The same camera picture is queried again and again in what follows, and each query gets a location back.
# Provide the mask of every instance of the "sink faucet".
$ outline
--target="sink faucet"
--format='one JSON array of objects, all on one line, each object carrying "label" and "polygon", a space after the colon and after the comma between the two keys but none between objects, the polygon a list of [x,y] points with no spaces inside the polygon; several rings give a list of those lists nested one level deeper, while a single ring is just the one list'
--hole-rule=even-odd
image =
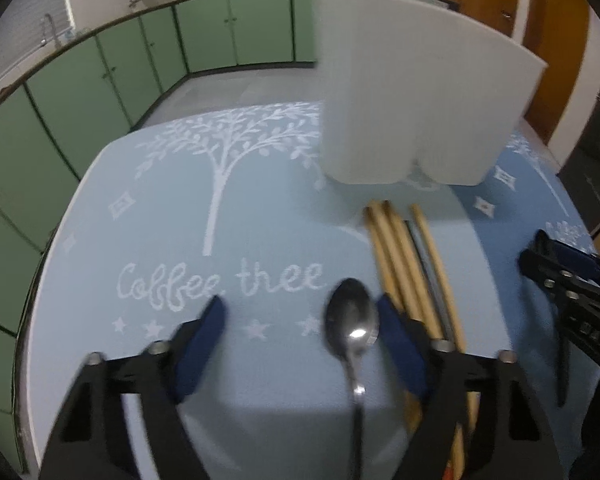
[{"label": "sink faucet", "polygon": [[47,19],[49,21],[49,24],[51,25],[51,33],[54,36],[54,43],[56,44],[57,50],[62,45],[60,44],[60,40],[58,39],[58,33],[56,32],[56,24],[54,23],[54,19],[48,12],[46,12],[45,15],[42,18],[40,18],[40,27],[42,28],[42,41],[40,41],[40,47],[46,45],[45,19]]}]

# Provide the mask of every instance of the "blue tablecloth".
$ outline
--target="blue tablecloth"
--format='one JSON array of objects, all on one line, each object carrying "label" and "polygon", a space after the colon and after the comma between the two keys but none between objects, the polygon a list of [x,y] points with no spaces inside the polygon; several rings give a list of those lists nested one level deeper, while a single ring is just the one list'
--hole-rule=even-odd
[{"label": "blue tablecloth", "polygon": [[[200,390],[179,408],[211,478],[346,478],[350,399],[320,322],[347,276],[380,293],[360,215],[377,198],[405,218],[420,203],[468,351],[516,349],[571,463],[599,372],[576,352],[579,380],[555,407],[550,308],[516,268],[538,228],[592,249],[560,183],[514,134],[476,187],[440,186],[419,172],[392,186],[346,186],[320,171],[318,119],[317,103],[222,110],[146,128],[100,153],[50,248],[32,315],[26,393],[38,460],[88,352],[135,354],[221,294],[226,332]],[[381,345],[365,356],[362,377],[364,475],[391,478],[406,434]],[[143,477],[156,478],[137,402],[126,406]]]}]

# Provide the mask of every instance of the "window blind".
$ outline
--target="window blind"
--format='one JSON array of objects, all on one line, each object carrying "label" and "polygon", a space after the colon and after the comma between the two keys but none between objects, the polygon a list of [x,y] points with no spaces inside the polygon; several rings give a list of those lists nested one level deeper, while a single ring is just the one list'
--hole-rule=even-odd
[{"label": "window blind", "polygon": [[[69,27],[65,0],[12,0],[0,17],[0,79],[21,60],[40,47],[40,20],[49,13],[60,36]],[[53,42],[51,27],[45,23],[46,40]]]}]

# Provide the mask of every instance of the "gray floor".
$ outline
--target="gray floor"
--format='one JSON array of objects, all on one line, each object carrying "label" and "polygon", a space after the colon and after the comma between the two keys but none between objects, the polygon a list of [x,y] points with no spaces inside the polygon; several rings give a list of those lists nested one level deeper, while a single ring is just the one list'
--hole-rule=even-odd
[{"label": "gray floor", "polygon": [[[249,70],[191,79],[165,99],[143,126],[224,108],[318,101],[322,98],[316,72],[311,68]],[[518,126],[556,173],[560,165],[525,120]]]}]

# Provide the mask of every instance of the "spoon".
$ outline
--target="spoon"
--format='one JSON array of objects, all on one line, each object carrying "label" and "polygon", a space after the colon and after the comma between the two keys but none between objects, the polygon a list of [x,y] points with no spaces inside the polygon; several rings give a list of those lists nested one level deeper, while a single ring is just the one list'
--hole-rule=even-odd
[{"label": "spoon", "polygon": [[378,338],[378,311],[365,286],[347,278],[331,293],[324,311],[324,334],[331,352],[342,361],[353,396],[352,480],[362,474],[362,420],[365,387],[358,373],[362,355]]}]

